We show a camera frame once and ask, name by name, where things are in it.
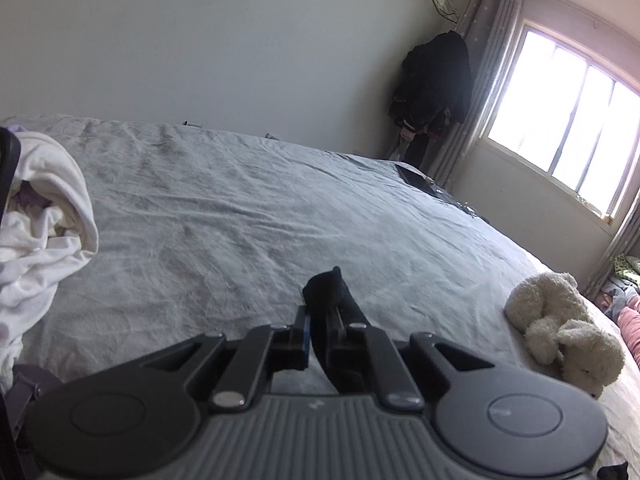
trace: window frame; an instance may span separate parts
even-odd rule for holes
[[[629,81],[625,80],[624,78],[620,77],[616,73],[612,72],[607,67],[607,65],[611,66],[611,63],[608,62],[608,60],[600,58],[596,54],[591,53],[586,48],[584,50],[577,48],[574,44],[572,44],[573,42],[570,38],[563,37],[561,34],[558,34],[552,30],[549,30],[546,27],[542,27],[541,25],[535,22],[524,20],[524,22],[522,23],[522,26],[520,27],[520,35],[518,37],[518,43],[516,44],[513,57],[511,58],[511,63],[509,66],[509,70],[507,72],[507,76],[504,79],[504,83],[502,85],[502,88],[500,89],[500,94],[498,96],[495,106],[491,111],[489,120],[487,121],[485,128],[482,131],[479,142],[482,145],[484,145],[484,147],[487,147],[492,151],[502,155],[502,158],[505,158],[506,160],[509,160],[510,162],[515,162],[517,164],[523,164],[530,170],[533,170],[538,175],[544,177],[546,180],[554,184],[556,187],[559,187],[564,192],[563,194],[567,198],[569,198],[571,202],[577,205],[583,212],[588,213],[588,215],[592,219],[594,219],[604,231],[610,234],[615,234],[617,229],[620,227],[620,224],[622,224],[623,216],[626,214],[626,210],[622,209],[623,202],[625,201],[624,200],[625,197],[628,195],[630,191],[633,191],[635,194],[636,192],[638,192],[638,189],[639,189],[639,186],[633,183],[633,180],[634,180],[633,177],[638,167],[638,161],[640,158],[640,124],[638,124],[638,130],[636,131],[636,138],[634,139],[633,148],[631,149],[627,157],[627,160],[625,163],[625,170],[623,172],[622,177],[620,178],[618,188],[616,189],[616,192],[612,197],[609,207],[605,212],[601,212],[595,206],[591,205],[591,203],[589,203],[587,200],[581,197],[578,194],[578,192],[568,187],[566,184],[558,180],[552,174],[559,162],[560,155],[562,154],[562,149],[564,148],[564,144],[571,130],[571,126],[575,118],[575,113],[577,111],[577,107],[580,102],[579,98],[576,99],[574,108],[570,114],[570,120],[567,123],[564,134],[562,135],[562,139],[560,141],[560,144],[558,145],[558,148],[556,149],[556,153],[554,154],[554,158],[551,162],[551,165],[549,166],[548,171],[545,171],[542,168],[539,168],[532,162],[529,162],[523,156],[517,154],[516,152],[511,151],[509,148],[503,146],[499,142],[489,138],[489,134],[491,133],[491,129],[494,126],[495,119],[498,115],[498,111],[500,110],[500,106],[502,105],[502,100],[504,99],[507,88],[511,83],[511,77],[513,76],[513,72],[515,70],[516,64],[518,62],[518,59],[520,58],[520,53],[522,52],[522,47],[524,46],[524,41],[529,31],[535,34],[539,34],[540,36],[543,36],[544,38],[547,38],[548,40],[553,41],[556,44],[556,48],[564,48],[565,50],[585,60],[586,66],[584,70],[584,75],[582,77],[582,83],[580,85],[580,94],[579,94],[580,96],[582,95],[584,82],[586,80],[586,75],[588,73],[590,66],[594,66],[596,69],[600,70],[602,73],[604,73],[605,75],[613,79],[614,85],[612,85],[612,89],[611,89],[612,93],[613,93],[615,83],[619,83],[624,85],[628,89],[630,89],[632,92],[640,95],[640,89],[636,88],[636,86],[633,86],[632,84],[629,83]],[[600,138],[601,133],[602,133],[602,128],[600,129],[600,132],[598,133],[598,136],[596,139]],[[593,155],[594,155],[596,146],[597,146],[597,140],[596,140],[596,144],[591,150],[589,163],[585,166],[585,169],[583,170],[582,176],[580,178],[580,186],[584,182],[584,179],[588,172],[589,164],[593,160]]]

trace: plush toy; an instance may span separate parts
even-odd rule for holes
[[[504,313],[541,365],[562,361],[562,378],[598,398],[618,378],[625,355],[615,336],[593,324],[575,278],[543,272],[511,291]]]

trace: window sill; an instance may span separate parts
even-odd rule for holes
[[[532,178],[539,179],[541,182],[544,181],[548,186],[553,186],[553,188],[555,188],[560,196],[564,197],[565,200],[573,204],[574,207],[577,210],[581,211],[583,215],[588,216],[591,221],[593,221],[598,227],[606,232],[606,234],[610,236],[614,236],[616,234],[615,227],[607,223],[607,221],[603,218],[597,216],[596,213],[591,211],[586,205],[580,202],[575,192],[564,186],[560,181],[549,178],[546,173],[540,170],[540,168],[536,165],[531,164],[527,159],[519,156],[517,153],[513,153],[503,145],[498,144],[494,140],[491,140],[484,135],[478,140],[478,143],[476,145],[484,150],[488,150],[489,152],[494,153],[512,166],[516,168],[522,168],[522,171],[529,172]]]

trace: gray bed sheet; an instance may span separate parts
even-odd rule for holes
[[[391,337],[428,330],[533,367],[502,307],[546,267],[482,219],[405,184],[390,162],[168,124],[11,123],[49,134],[76,159],[100,232],[98,255],[25,335],[22,362],[68,381],[208,330],[236,338],[291,322],[306,281],[338,265]],[[315,360],[308,372],[279,374],[274,388],[334,391]],[[629,460],[632,478],[638,395],[628,355],[600,401],[610,435],[598,464]]]

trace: curtain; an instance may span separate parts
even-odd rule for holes
[[[640,237],[640,191],[636,194],[631,209],[626,214],[609,247],[604,251],[584,287],[581,287],[581,293],[586,298],[594,300],[600,287],[613,270],[613,259],[619,254],[625,254],[626,250],[638,241],[638,237]]]
[[[522,30],[522,0],[469,0],[454,29],[465,38],[474,86],[464,124],[450,127],[428,169],[450,189],[461,162],[482,134],[502,89]]]

